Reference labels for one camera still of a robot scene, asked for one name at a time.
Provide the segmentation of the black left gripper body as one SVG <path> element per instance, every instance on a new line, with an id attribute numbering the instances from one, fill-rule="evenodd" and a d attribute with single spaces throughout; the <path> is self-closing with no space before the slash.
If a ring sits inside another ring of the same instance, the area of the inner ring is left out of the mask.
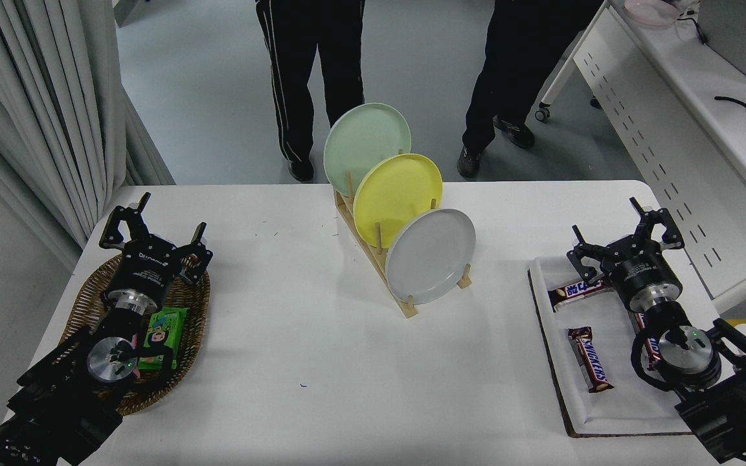
<path id="1" fill-rule="evenodd" d="M 104 291 L 108 305 L 122 299 L 137 299 L 145 310 L 160 310 L 179 265 L 177 247 L 161 237 L 144 237 L 122 245 L 119 266 Z"/>

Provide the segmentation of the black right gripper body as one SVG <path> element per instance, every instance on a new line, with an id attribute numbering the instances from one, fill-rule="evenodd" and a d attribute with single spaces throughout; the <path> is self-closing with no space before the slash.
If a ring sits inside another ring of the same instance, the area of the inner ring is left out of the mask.
<path id="1" fill-rule="evenodd" d="M 613 257 L 605 260 L 605 277 L 619 298 L 642 299 L 646 294 L 657 294 L 678 299 L 681 281 L 662 256 L 659 243 L 622 237 L 606 248 Z"/>

